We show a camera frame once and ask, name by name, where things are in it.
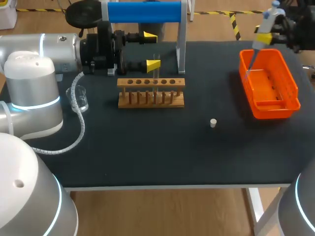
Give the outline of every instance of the yellow black caution tape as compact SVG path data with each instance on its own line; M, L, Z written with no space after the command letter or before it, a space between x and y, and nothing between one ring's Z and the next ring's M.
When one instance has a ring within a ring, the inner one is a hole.
M233 13L230 13L229 14L229 17L230 17L230 22L232 24L232 27L233 27L233 31L234 31L234 35L236 37L236 40L242 40L241 39L241 35L240 35L240 30L238 29L238 26L236 24L236 19L235 19L235 14Z
M16 9L18 12L34 12L34 11L48 11L48 12L61 12L60 9ZM194 15L229 15L229 14L261 14L263 11L197 11Z
M263 11L196 11L194 15L261 14Z
M17 12L34 12L34 11L49 11L49 12L61 12L61 9L16 9Z

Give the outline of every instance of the yellow clamp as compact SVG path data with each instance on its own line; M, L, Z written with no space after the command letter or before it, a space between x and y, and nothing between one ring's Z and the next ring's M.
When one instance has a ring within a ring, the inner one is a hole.
M271 33L257 33L256 34L256 41L262 42L264 44L270 45L272 40Z
M145 31L143 31L143 34L144 34L144 37L145 38L156 38L156 43L158 42L158 36L157 35L154 35L154 34L151 34L151 33L147 33Z
M161 67L161 60L147 60L147 73Z

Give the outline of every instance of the small glass beaker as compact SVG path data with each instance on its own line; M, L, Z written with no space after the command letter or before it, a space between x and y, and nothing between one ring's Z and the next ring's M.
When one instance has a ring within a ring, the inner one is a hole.
M71 87L68 88L65 93L67 95L67 98L69 99L72 110L75 112L74 106L71 100ZM77 103L78 103L81 113L85 112L89 108L89 104L88 104L88 99L86 95L86 90L83 86L77 85L75 87L75 98L77 99Z

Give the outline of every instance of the white robot arm cap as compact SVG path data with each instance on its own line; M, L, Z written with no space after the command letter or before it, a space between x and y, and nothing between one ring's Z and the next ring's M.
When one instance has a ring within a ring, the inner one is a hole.
M54 72L55 67L50 58L32 52L14 52L4 64L4 75L10 79L32 79Z

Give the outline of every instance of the wooden test tube rack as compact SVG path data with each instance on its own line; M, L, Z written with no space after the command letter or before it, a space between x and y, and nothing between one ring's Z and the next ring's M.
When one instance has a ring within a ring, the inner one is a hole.
M162 79L118 79L119 108L176 108L184 107L184 78ZM126 89L148 89L146 91L126 91Z

